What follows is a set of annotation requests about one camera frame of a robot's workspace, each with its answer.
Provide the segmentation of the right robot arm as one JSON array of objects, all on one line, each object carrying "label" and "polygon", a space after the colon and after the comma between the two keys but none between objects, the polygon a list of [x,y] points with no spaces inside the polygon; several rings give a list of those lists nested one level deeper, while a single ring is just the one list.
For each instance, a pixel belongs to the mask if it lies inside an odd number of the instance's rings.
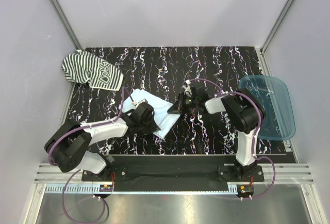
[{"label": "right robot arm", "polygon": [[190,109],[207,114],[228,114],[230,123],[238,132],[237,152],[233,166],[217,169],[219,180],[249,180],[257,167],[256,139],[266,116],[257,99],[246,88],[212,98],[205,87],[186,85],[167,113],[183,115]]}]

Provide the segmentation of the light blue towel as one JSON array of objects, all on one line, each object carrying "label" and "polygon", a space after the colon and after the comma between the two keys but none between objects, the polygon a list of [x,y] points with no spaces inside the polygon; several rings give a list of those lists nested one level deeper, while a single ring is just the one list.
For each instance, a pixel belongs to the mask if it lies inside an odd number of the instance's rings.
[{"label": "light blue towel", "polygon": [[173,104],[155,95],[152,95],[151,93],[145,90],[140,90],[140,89],[135,89],[131,93],[131,97],[137,103],[143,99],[146,99],[147,102],[154,108],[154,112],[155,112],[154,120],[158,125],[158,127],[160,128],[159,131],[154,132],[154,135],[156,135],[158,138],[165,139],[168,132],[172,129],[172,127],[180,118],[180,115],[178,114],[167,113],[168,109]]}]

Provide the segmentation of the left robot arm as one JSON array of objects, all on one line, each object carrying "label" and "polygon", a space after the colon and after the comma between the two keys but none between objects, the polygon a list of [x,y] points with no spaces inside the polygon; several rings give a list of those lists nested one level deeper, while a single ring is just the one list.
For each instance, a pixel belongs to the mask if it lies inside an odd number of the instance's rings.
[{"label": "left robot arm", "polygon": [[87,124],[68,120],[44,146],[48,163],[63,173],[80,169],[94,174],[101,181],[107,180],[111,176],[111,162],[98,153],[88,151],[90,145],[109,138],[159,131],[155,114],[155,108],[142,101],[111,120]]}]

